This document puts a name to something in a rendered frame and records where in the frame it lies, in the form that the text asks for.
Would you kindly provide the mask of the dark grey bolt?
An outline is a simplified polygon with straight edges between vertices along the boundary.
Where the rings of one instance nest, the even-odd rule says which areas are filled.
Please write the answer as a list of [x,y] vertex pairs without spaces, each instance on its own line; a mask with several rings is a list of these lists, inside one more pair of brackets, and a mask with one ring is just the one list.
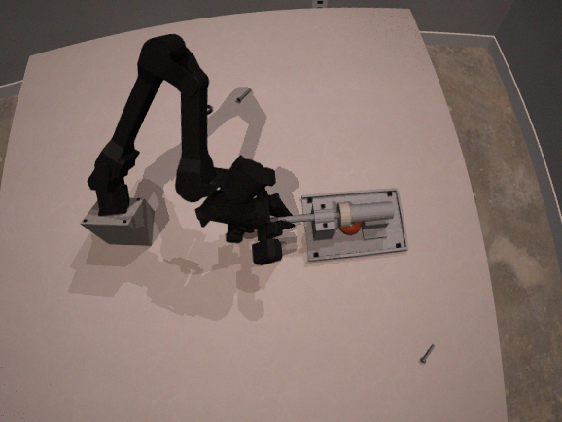
[[426,363],[426,359],[427,359],[427,357],[429,356],[429,354],[432,352],[433,349],[434,349],[434,346],[431,346],[431,348],[430,348],[429,351],[426,353],[426,355],[424,356],[424,358],[421,358],[420,361],[421,361],[422,363],[424,363],[424,364]]
[[243,93],[240,97],[237,97],[237,98],[236,98],[237,101],[241,102],[241,101],[242,101],[242,98],[243,98],[245,95],[247,95],[250,91],[251,91],[251,89],[249,88],[249,89],[248,89],[245,93]]

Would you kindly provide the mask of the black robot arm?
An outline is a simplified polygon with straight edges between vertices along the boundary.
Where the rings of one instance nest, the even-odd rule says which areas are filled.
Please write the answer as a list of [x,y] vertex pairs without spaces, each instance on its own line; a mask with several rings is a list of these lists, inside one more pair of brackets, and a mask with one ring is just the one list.
[[124,177],[140,154],[134,141],[160,84],[166,80],[181,92],[182,154],[176,173],[177,195],[188,202],[207,197],[195,208],[201,226],[204,228],[210,221],[228,224],[226,242],[240,243],[245,232],[254,230],[230,225],[242,219],[245,204],[269,183],[266,169],[243,156],[230,169],[214,167],[207,148],[209,78],[183,38],[168,34],[147,40],[137,68],[137,80],[114,135],[99,154],[87,180],[90,189],[96,191],[98,216],[126,213],[130,200]]

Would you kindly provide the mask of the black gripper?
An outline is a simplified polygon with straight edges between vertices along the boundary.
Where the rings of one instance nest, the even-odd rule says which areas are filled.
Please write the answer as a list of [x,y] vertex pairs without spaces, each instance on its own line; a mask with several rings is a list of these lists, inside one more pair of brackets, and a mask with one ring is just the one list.
[[[267,167],[265,169],[270,178],[266,186],[273,186],[276,183],[275,171]],[[268,195],[265,187],[257,194],[256,198],[245,204],[242,219],[236,225],[230,225],[232,228],[244,227],[257,230],[258,241],[260,242],[252,244],[253,262],[256,265],[281,261],[282,246],[280,241],[274,237],[281,235],[283,229],[295,227],[293,223],[282,220],[274,223],[270,221],[270,216],[284,217],[293,215],[284,205],[279,194]]]

